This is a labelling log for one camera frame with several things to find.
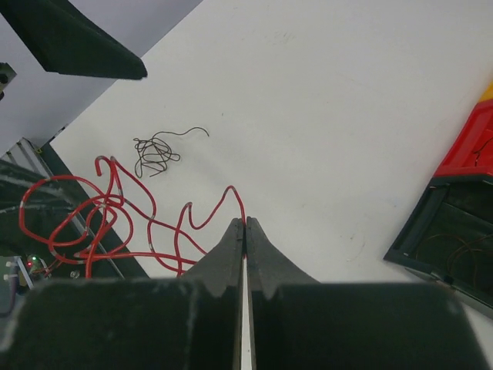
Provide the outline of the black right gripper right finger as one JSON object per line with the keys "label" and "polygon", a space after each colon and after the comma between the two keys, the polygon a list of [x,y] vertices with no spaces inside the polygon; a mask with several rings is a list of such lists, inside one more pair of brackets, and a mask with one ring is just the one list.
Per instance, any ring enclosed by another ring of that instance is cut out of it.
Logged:
{"label": "black right gripper right finger", "polygon": [[249,218],[255,369],[486,369],[461,304],[431,284],[321,283]]}

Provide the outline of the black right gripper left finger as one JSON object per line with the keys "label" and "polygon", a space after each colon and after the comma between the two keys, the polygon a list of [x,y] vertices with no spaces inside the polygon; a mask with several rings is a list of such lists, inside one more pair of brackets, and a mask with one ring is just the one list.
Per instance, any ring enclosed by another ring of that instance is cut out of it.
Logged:
{"label": "black right gripper left finger", "polygon": [[1,342],[3,369],[238,369],[244,227],[177,278],[55,279]]}

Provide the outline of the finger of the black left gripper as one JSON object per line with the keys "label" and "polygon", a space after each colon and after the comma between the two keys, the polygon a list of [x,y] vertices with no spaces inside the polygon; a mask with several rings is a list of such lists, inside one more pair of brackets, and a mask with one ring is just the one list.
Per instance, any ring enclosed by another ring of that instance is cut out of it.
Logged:
{"label": "finger of the black left gripper", "polygon": [[2,1],[1,14],[47,72],[141,80],[140,57],[69,1]]}
{"label": "finger of the black left gripper", "polygon": [[[26,235],[19,226],[22,197],[43,175],[1,161],[1,245],[41,247],[43,243]],[[73,181],[50,181],[40,186],[25,205],[25,226],[46,239],[58,224],[88,197]]]}

